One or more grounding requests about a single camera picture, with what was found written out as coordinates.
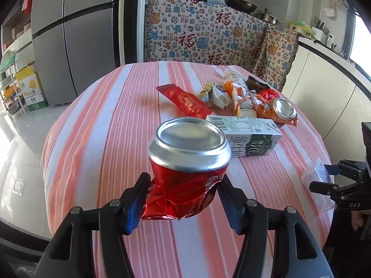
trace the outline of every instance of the red candy wrapper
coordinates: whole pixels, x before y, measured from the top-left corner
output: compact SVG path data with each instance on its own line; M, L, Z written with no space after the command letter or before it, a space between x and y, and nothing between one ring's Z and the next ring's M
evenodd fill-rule
M271 100L271 99L275 99L275 98L279 98L280 97L279 93L276 92L273 89L263 90L263 91L259 92L259 95L261 95L267 101L268 100Z
M206 116L211 114L205 103L175 84L160 85L156 89L187 116L206 119Z
M179 172L151 160L152 180L142 219L182 219L200 213L213 200L227 166L209 172Z

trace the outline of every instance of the snack wrapper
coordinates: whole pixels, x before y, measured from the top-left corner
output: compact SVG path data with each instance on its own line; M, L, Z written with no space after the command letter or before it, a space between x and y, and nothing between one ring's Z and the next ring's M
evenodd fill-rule
M151 165L155 178L151 182L142 219L182 219L200 213L213 200L217 184L226 167L187 173Z
M241 98L238 96L235 89L232 93L232 100L234 103L234 114L245 118L256 118L256 110L259 105L264 105L266 103L261 95L252 92L249 92L247 96Z
M231 98L224 92L223 85L214 81L205 84L198 98L209 108L217 106L224 109L231 102Z
M279 98L280 97L279 93L276 92L273 89L263 90L263 91L259 92L259 95L262 96L267 101L268 100L271 100L271 99L275 99L275 98Z
M268 84L261 82L252 76L249 76L249 78L246 81L246 84L250 91L255 90L257 93L266 89L270 89L270 86Z
M227 68L224 71L224 78L223 85L230 97L232 97L233 89L237 90L237 94L241 98L248 94L249 89L246 86L246 77Z
M271 99L270 101L266 102L264 105L259 105L256 110L257 117L263 118L263 119L272 119L275 123L290 124L290 125L296 126L297 116L291 120L283 120L274 111L273 106L272 106L273 101L274 99Z
M207 115L211 114L204 102L175 84L160 85L156 89L187 116L205 119Z

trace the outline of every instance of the cardboard box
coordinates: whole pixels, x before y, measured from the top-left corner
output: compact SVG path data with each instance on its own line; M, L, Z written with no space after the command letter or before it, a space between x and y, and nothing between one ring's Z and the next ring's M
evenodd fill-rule
M206 120L223 131L232 157L267 155L282 137L270 119L208 115Z
M25 99L26 104L30 111L38 110L39 108L47 107L49 104L42 94L37 94L32 97L27 97Z
M32 97L43 92L40 80L30 66L17 72L15 78L19 82L24 98Z

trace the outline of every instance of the window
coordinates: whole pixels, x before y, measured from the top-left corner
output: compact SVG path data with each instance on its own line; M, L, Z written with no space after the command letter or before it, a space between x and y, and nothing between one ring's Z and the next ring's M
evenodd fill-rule
M370 52L371 33L367 29L362 18L355 12L353 44L350 51L350 59L358 64L369 76L371 76Z

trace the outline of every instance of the striped tablecloth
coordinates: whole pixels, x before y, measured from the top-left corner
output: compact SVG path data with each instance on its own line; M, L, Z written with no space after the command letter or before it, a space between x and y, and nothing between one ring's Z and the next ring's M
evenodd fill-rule
M161 122L182 114L156 86L175 83L198 94L207 81L221 81L225 66L153 62L117 68L92 84L59 117L43 150L48 222L53 233L73 206L102 207L132 187L141 172L153 175L147 143ZM241 73L251 75L240 67ZM214 109L216 114L232 112ZM235 187L264 206L295 206L323 246L332 211L319 214L301 182L316 158L330 163L320 135L298 110L297 127L267 156L233 158L227 174ZM141 221L125 244L136 277L231 277L243 237L228 225L219 197L199 215L183 220ZM270 277L274 233L270 232L264 277ZM99 233L93 235L97 277L104 277Z

